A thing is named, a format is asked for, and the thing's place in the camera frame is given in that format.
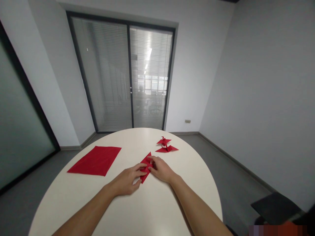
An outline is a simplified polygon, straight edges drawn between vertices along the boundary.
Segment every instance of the baseboard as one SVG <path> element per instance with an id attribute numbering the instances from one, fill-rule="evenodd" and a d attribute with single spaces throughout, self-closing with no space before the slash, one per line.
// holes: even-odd
<path id="1" fill-rule="evenodd" d="M 250 171 L 248 168 L 246 168 L 243 164 L 241 164 L 239 161 L 237 161 L 235 158 L 233 158 L 230 154 L 225 152 L 223 149 L 221 149 L 219 146 L 214 144 L 212 141 L 210 141 L 206 136 L 204 136 L 202 133 L 198 132 L 199 135 L 207 141 L 210 145 L 212 145 L 214 148 L 216 148 L 219 152 L 221 152 L 223 155 L 228 157 L 231 161 L 233 161 L 236 165 L 238 165 L 240 168 L 242 168 L 246 173 L 248 173 L 251 177 L 253 177 L 258 183 L 263 185 L 267 190 L 270 192 L 277 192 L 273 187 L 271 187 L 269 184 L 267 184 L 265 181 L 263 181 L 261 178 L 259 178 L 257 175 L 255 175 L 252 171 Z"/>
<path id="2" fill-rule="evenodd" d="M 191 132 L 169 132 L 173 135 L 189 135 L 189 134 L 199 134 L 198 131 L 191 131 Z"/>
<path id="3" fill-rule="evenodd" d="M 90 135 L 80 146 L 61 146 L 61 151 L 69 151 L 69 150 L 81 150 L 85 148 L 85 146 L 90 142 L 90 140 L 96 135 L 96 132 Z"/>

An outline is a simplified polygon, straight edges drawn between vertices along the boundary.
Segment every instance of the wall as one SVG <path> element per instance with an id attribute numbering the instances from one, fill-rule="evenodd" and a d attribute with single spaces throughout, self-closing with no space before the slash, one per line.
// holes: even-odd
<path id="1" fill-rule="evenodd" d="M 0 0 L 0 20 L 60 146 L 79 145 L 27 0 Z"/>
<path id="2" fill-rule="evenodd" d="M 29 0 L 29 4 L 77 138 L 82 144 L 95 128 L 66 11 L 54 0 Z"/>
<path id="3" fill-rule="evenodd" d="M 198 131 L 223 49 L 234 4 L 223 1 L 58 0 L 79 12 L 133 20 L 145 17 L 178 23 L 166 130 Z"/>
<path id="4" fill-rule="evenodd" d="M 315 5 L 241 0 L 200 132 L 303 210 L 315 202 Z"/>

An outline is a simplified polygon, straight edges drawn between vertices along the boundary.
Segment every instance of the right hand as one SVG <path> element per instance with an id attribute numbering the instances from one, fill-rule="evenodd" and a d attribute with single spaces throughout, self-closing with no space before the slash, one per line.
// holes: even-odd
<path id="1" fill-rule="evenodd" d="M 116 176 L 108 185 L 111 187 L 111 192 L 114 197 L 118 195 L 130 195 L 136 191 L 141 180 L 138 180 L 135 184 L 133 181 L 135 178 L 144 176 L 147 173 L 141 171 L 141 168 L 146 167 L 147 164 L 139 163 L 133 167 L 123 170 L 119 175 Z"/>
<path id="2" fill-rule="evenodd" d="M 148 158 L 151 158 L 151 164 L 154 166 L 154 168 L 149 167 L 151 173 L 160 180 L 170 183 L 172 178 L 176 176 L 176 173 L 160 157 L 149 156 Z"/>

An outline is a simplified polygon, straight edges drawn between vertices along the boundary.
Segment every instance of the red paper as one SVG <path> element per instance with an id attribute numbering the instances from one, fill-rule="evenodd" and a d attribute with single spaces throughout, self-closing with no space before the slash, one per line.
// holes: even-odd
<path id="1" fill-rule="evenodd" d="M 163 146 L 165 146 L 165 144 L 168 143 L 169 141 L 171 141 L 171 139 L 165 139 L 162 136 L 162 139 L 160 141 L 158 141 L 157 144 L 163 144 Z"/>
<path id="2" fill-rule="evenodd" d="M 173 146 L 167 146 L 167 143 L 171 141 L 171 139 L 165 139 L 163 136 L 162 136 L 162 139 L 160 141 L 157 142 L 157 144 L 162 144 L 162 148 L 160 148 L 159 150 L 156 150 L 156 152 L 170 152 L 170 151 L 176 151 L 178 150 L 177 148 L 173 147 Z"/>
<path id="3" fill-rule="evenodd" d="M 143 183 L 143 182 L 145 181 L 145 179 L 148 177 L 148 175 L 150 174 L 151 171 L 149 170 L 149 167 L 152 167 L 152 168 L 153 168 L 153 165 L 150 164 L 151 159 L 148 158 L 148 156 L 151 156 L 151 152 L 140 162 L 140 163 L 145 163 L 145 164 L 147 164 L 147 166 L 145 167 L 145 169 L 142 169 L 142 170 L 141 170 L 141 171 L 143 171 L 143 172 L 147 172 L 146 175 L 140 176 L 140 179 L 142 180 L 141 183 Z"/>
<path id="4" fill-rule="evenodd" d="M 105 176 L 120 150 L 121 147 L 95 146 L 67 172 Z"/>
<path id="5" fill-rule="evenodd" d="M 178 149 L 173 147 L 172 145 L 170 145 L 168 147 L 160 148 L 159 150 L 156 150 L 156 152 L 170 152 L 170 151 L 173 151 L 173 150 L 176 151 Z"/>

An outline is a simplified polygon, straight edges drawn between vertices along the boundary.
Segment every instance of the sliding glass door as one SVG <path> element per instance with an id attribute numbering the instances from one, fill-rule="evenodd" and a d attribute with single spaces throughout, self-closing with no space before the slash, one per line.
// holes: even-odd
<path id="1" fill-rule="evenodd" d="M 163 129 L 175 29 L 67 12 L 95 129 Z"/>
<path id="2" fill-rule="evenodd" d="M 0 24 L 0 189 L 60 150 L 13 47 Z"/>
<path id="3" fill-rule="evenodd" d="M 172 34 L 130 27 L 135 128 L 163 129 Z"/>

